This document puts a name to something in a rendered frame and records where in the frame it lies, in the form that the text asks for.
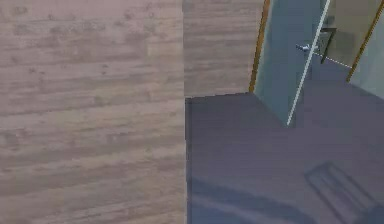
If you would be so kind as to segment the grey-blue room door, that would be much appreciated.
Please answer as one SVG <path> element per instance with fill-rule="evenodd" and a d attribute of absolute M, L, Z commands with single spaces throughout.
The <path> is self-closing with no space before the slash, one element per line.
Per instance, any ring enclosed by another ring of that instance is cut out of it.
<path fill-rule="evenodd" d="M 331 0 L 271 0 L 254 93 L 289 126 Z M 303 52 L 296 45 L 310 44 Z"/>

